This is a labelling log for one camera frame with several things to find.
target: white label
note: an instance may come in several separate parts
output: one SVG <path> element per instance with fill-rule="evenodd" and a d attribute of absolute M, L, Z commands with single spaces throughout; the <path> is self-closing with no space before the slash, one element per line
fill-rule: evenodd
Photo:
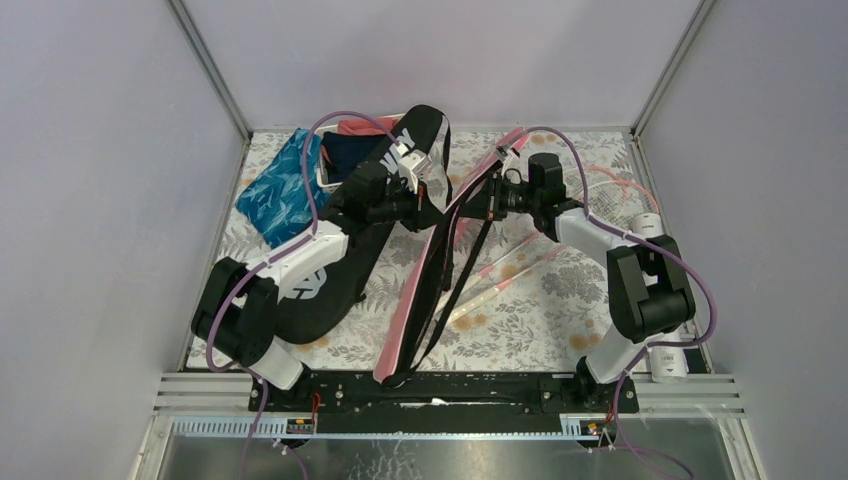
<path fill-rule="evenodd" d="M 412 147 L 415 146 L 415 140 L 409 136 L 409 130 L 403 129 L 401 134 L 397 136 L 399 142 L 404 143 L 406 146 L 412 150 Z M 386 167 L 386 170 L 389 171 L 390 174 L 394 175 L 397 172 L 397 162 L 400 160 L 400 152 L 397 151 L 397 147 L 392 145 L 389 148 L 389 151 L 383 155 L 383 158 L 380 159 L 380 163 Z"/>
<path fill-rule="evenodd" d="M 292 300 L 309 300 L 315 298 L 318 292 L 321 291 L 321 286 L 326 281 L 327 271 L 321 268 L 295 285 L 294 288 L 286 293 L 285 297 Z"/>

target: red wire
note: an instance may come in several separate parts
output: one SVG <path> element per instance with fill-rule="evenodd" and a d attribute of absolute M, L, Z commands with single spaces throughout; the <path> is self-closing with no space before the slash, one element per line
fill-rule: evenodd
<path fill-rule="evenodd" d="M 318 413 L 318 407 L 321 405 L 321 394 L 315 392 L 312 394 L 312 433 L 315 433 L 315 414 Z"/>

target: black mounting plate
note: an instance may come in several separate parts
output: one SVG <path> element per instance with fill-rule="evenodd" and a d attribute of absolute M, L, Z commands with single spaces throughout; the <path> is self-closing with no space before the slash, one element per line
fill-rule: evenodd
<path fill-rule="evenodd" d="M 317 393 L 319 433 L 556 432 L 560 414 L 608 411 L 608 404 L 587 408 L 573 401 L 577 387 L 571 374 L 418 372 L 400 387 L 388 388 L 370 371 L 315 370 L 292 391 L 271 386 L 265 410 L 310 412 Z M 633 387 L 626 379 L 621 413 L 639 411 Z M 254 381 L 253 388 L 261 387 Z M 251 411 L 260 399 L 251 397 Z"/>

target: white cylinder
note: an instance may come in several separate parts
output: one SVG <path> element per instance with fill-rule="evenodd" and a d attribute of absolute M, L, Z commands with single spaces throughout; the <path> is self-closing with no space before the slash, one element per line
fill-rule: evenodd
<path fill-rule="evenodd" d="M 662 342 L 679 342 L 680 330 L 657 339 Z M 650 350 L 651 379 L 657 383 L 674 383 L 686 380 L 686 357 L 679 347 L 654 347 Z"/>
<path fill-rule="evenodd" d="M 630 229 L 645 238 L 653 238 L 665 233 L 662 227 L 662 219 L 656 213 L 642 213 L 633 217 L 630 221 Z M 657 283 L 657 277 L 645 278 L 645 285 Z M 657 340 L 663 342 L 679 342 L 680 331 L 675 330 L 663 335 Z M 688 372 L 686 368 L 686 356 L 683 349 L 678 347 L 654 347 L 649 354 L 651 362 L 651 378 L 659 383 L 681 382 L 686 379 Z"/>
<path fill-rule="evenodd" d="M 292 357 L 279 337 L 274 337 L 268 351 L 250 369 L 280 390 L 289 390 L 300 378 L 303 363 Z"/>

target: red cloth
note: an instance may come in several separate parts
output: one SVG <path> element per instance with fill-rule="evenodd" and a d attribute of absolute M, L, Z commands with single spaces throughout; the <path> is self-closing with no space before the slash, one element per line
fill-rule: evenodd
<path fill-rule="evenodd" d="M 377 119 L 386 130 L 391 131 L 400 121 L 400 118 L 380 117 Z M 346 118 L 339 120 L 338 133 L 342 135 L 385 135 L 386 133 L 375 127 L 368 120 L 361 118 Z"/>

